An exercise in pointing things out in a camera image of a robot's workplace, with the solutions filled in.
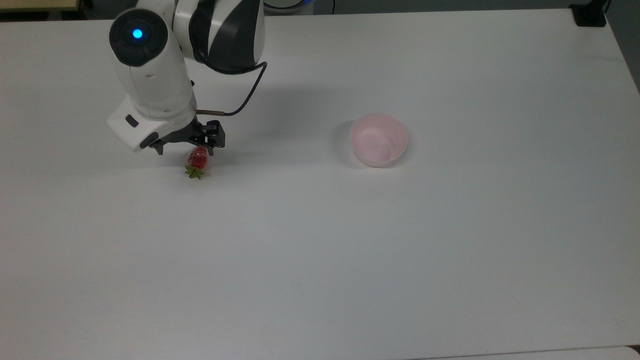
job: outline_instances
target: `pink bowl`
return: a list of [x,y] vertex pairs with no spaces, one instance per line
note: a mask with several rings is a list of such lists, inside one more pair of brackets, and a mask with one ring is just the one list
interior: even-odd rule
[[363,164],[383,167],[398,159],[406,149],[407,134],[402,123],[391,115],[364,115],[351,126],[351,146]]

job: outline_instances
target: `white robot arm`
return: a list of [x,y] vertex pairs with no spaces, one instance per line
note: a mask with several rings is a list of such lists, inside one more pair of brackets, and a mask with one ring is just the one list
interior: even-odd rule
[[121,13],[109,32],[111,59],[127,97],[108,124],[133,151],[146,147],[163,153],[169,142],[225,146],[217,120],[201,125],[184,58],[223,74],[262,68],[243,105],[260,81],[266,63],[262,0],[141,0]]

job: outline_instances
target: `black cable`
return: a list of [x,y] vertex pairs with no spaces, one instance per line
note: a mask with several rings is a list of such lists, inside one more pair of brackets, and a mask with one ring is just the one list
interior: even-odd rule
[[234,115],[238,114],[247,105],[247,103],[251,99],[251,96],[253,96],[253,93],[255,92],[255,89],[258,87],[258,84],[260,83],[260,79],[262,79],[262,75],[264,74],[264,71],[267,69],[267,62],[264,61],[264,62],[262,62],[262,63],[260,63],[260,64],[258,64],[256,66],[252,67],[251,69],[242,72],[242,74],[244,74],[244,73],[253,71],[253,70],[257,69],[257,68],[260,68],[260,67],[262,67],[262,70],[260,71],[260,74],[258,75],[258,78],[255,80],[255,83],[253,83],[253,87],[251,88],[251,91],[249,92],[249,95],[246,96],[246,99],[244,100],[242,105],[240,105],[240,107],[236,111],[232,111],[230,113],[225,113],[224,111],[215,111],[215,110],[196,110],[196,114],[198,114],[198,115],[212,115],[212,116],[234,116]]

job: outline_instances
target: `red strawberry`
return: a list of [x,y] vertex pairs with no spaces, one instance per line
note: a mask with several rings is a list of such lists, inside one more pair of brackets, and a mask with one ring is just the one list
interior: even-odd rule
[[208,153],[206,147],[198,146],[193,149],[191,154],[189,154],[189,159],[187,160],[189,165],[184,167],[187,169],[184,173],[187,174],[190,179],[194,179],[196,177],[201,179],[204,175],[204,171],[202,171],[202,169],[207,166],[207,157]]

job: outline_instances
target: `table surface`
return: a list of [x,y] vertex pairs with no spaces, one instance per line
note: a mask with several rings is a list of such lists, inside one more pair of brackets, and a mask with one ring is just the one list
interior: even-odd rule
[[525,352],[519,354],[454,357],[459,360],[639,360],[640,354],[628,347],[591,348],[564,351]]
[[77,10],[80,0],[2,0],[0,10],[13,12]]
[[[415,359],[640,343],[640,96],[569,10],[270,17],[269,68],[133,154],[110,23],[0,24],[0,358]],[[192,61],[200,108],[256,74]],[[391,168],[349,150],[389,113]]]

